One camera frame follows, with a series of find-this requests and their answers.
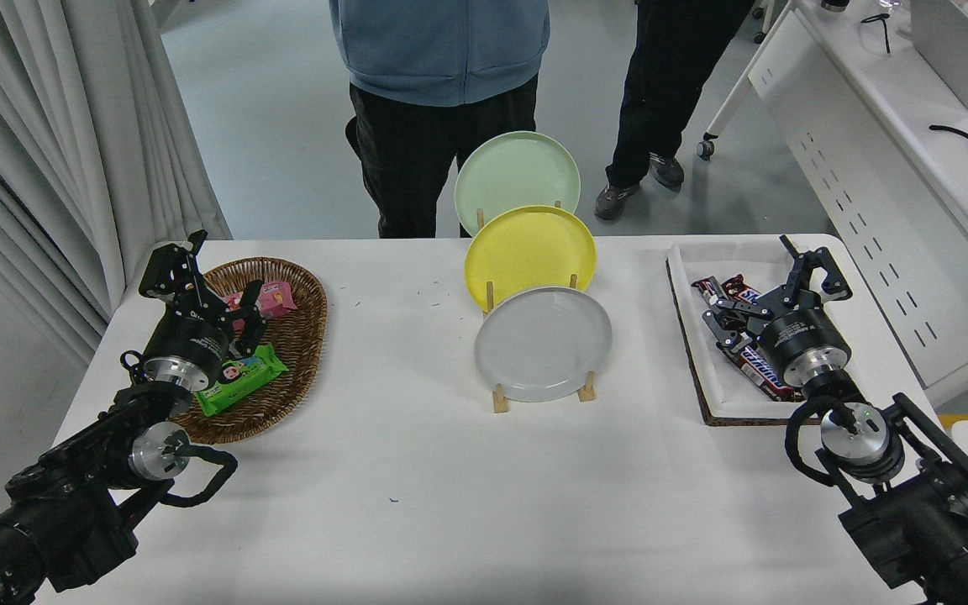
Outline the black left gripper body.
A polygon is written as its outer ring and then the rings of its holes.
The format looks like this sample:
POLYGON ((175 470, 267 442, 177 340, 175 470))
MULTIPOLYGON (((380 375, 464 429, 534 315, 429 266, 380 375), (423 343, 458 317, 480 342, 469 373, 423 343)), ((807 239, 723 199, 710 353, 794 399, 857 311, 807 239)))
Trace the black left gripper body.
POLYGON ((232 329, 225 306, 207 318, 168 308, 145 347, 145 378, 172 384, 212 384, 227 357, 232 329))

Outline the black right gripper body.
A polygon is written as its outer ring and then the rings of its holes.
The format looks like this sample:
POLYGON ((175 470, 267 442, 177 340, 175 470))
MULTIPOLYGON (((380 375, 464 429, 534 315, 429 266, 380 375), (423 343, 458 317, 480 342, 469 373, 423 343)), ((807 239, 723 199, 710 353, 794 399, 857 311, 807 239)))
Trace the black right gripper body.
POLYGON ((769 322, 758 349, 775 371, 813 363, 845 367, 850 361, 850 346, 821 308, 798 309, 769 322))

